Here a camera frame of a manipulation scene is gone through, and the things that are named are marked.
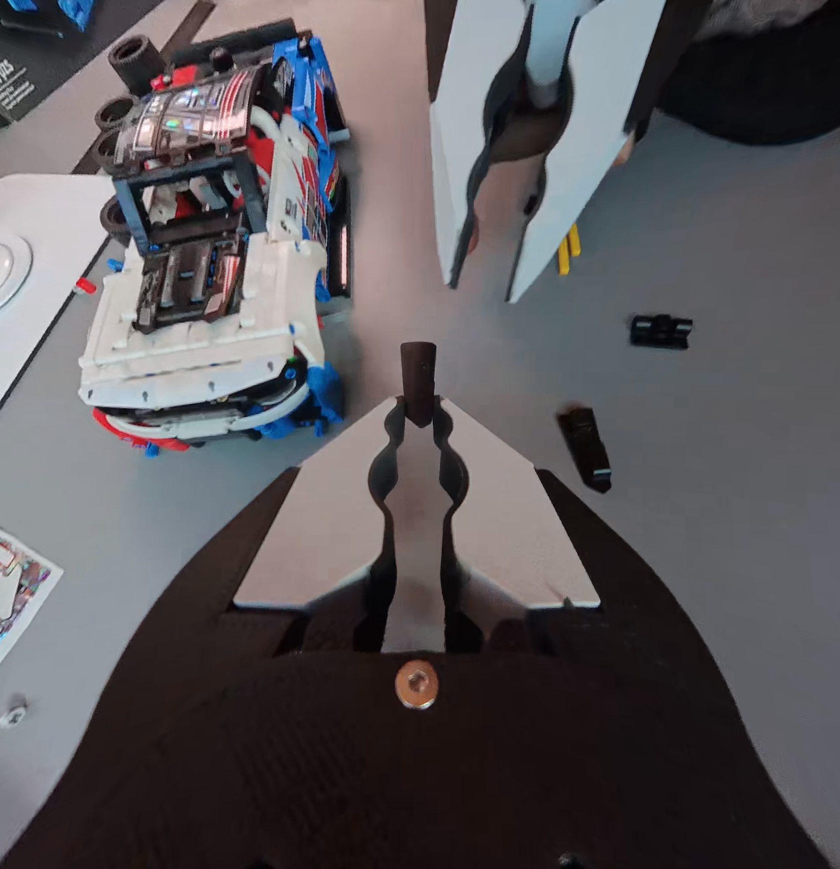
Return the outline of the black flat strip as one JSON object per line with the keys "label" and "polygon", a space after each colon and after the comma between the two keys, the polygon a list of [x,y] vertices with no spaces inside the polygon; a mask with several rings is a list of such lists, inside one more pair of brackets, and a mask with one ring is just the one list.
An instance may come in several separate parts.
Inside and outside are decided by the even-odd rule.
{"label": "black flat strip", "polygon": [[165,57],[171,57],[177,51],[191,45],[216,5],[212,1],[195,1],[161,49],[161,53]]}

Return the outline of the toy car set box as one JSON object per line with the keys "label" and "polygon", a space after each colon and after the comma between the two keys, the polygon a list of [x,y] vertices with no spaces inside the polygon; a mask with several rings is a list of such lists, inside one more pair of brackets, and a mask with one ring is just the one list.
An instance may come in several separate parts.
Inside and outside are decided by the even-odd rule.
{"label": "toy car set box", "polygon": [[0,1],[0,115],[17,122],[158,1]]}

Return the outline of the person's right hand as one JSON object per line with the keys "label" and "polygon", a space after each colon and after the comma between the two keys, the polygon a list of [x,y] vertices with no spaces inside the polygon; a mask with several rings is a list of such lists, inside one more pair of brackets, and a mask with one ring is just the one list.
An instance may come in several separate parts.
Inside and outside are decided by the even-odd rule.
{"label": "person's right hand", "polygon": [[493,123],[491,164],[516,162],[542,156],[555,146],[568,121],[562,105],[539,110],[521,103]]}

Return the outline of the black brick piece with nubs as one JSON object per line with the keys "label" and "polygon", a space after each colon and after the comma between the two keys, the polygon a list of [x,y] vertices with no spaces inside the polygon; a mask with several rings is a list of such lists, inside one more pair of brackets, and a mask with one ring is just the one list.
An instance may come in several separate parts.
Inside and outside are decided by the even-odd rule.
{"label": "black brick piece with nubs", "polygon": [[690,318],[668,314],[638,314],[630,323],[631,346],[646,349],[685,351],[694,328]]}

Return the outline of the long black brick piece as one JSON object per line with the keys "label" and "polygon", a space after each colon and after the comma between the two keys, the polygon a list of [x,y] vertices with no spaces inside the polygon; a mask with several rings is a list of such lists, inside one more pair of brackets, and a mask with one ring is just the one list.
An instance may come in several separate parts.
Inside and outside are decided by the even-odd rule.
{"label": "long black brick piece", "polygon": [[557,414],[556,421],[584,485],[599,494],[610,492],[610,460],[594,411],[570,405]]}

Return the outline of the holographic sticker sheet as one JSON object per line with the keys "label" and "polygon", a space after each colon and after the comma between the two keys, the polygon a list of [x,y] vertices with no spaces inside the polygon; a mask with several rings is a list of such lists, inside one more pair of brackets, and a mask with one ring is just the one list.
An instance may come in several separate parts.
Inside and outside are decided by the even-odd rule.
{"label": "holographic sticker sheet", "polygon": [[0,664],[63,575],[55,562],[0,528]]}

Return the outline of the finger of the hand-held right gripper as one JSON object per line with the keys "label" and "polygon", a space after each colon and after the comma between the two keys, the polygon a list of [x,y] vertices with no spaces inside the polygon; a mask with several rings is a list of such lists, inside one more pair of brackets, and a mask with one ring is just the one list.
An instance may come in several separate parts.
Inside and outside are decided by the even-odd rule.
{"label": "finger of the hand-held right gripper", "polygon": [[429,2],[430,158],[437,253],[457,288],[490,165],[496,114],[515,93],[528,47],[521,1]]}
{"label": "finger of the hand-held right gripper", "polygon": [[601,2],[576,22],[565,70],[570,113],[544,160],[544,191],[523,231],[506,299],[527,292],[607,174],[625,128],[664,1]]}

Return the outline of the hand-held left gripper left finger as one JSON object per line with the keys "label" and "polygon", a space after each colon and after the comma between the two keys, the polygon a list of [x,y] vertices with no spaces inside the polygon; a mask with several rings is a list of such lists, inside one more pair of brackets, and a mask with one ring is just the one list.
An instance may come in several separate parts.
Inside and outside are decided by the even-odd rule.
{"label": "hand-held left gripper left finger", "polygon": [[378,653],[396,590],[402,398],[374,407],[305,460],[233,605],[306,620],[306,650]]}

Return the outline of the black cylindrical connector piece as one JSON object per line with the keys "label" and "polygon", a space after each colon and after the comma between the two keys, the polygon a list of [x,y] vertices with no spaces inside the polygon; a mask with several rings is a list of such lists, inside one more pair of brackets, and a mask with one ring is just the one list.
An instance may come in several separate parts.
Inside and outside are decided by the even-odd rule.
{"label": "black cylindrical connector piece", "polygon": [[405,418],[425,429],[433,422],[435,410],[436,345],[404,342],[400,354]]}

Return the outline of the white adjustable stand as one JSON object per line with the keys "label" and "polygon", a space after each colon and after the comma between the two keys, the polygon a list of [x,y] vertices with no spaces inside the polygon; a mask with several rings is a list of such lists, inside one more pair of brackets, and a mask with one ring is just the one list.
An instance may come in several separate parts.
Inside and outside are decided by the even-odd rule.
{"label": "white adjustable stand", "polygon": [[0,179],[0,409],[100,255],[106,175]]}

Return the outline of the black mesh wrist rest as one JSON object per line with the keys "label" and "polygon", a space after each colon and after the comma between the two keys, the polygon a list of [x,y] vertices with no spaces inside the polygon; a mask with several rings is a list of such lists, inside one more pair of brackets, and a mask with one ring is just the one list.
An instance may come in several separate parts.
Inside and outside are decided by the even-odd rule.
{"label": "black mesh wrist rest", "polygon": [[730,143],[805,142],[840,127],[840,57],[758,40],[699,43],[677,63],[656,108]]}

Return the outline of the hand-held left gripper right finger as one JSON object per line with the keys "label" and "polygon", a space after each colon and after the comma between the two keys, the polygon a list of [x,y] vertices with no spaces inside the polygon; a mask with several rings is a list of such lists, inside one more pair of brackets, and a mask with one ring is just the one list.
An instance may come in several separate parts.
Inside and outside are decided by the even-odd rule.
{"label": "hand-held left gripper right finger", "polygon": [[501,624],[595,612],[601,597],[535,465],[436,397],[438,483],[449,497],[440,581],[449,653],[477,653]]}

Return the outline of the brick-built toy race car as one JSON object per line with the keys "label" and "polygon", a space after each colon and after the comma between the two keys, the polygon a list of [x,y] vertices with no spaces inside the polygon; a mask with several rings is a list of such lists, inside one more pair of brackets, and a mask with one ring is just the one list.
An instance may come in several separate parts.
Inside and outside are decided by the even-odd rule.
{"label": "brick-built toy race car", "polygon": [[326,434],[322,317],[351,297],[349,139],[322,41],[283,19],[165,58],[110,177],[132,241],[104,277],[78,395],[147,455]]}

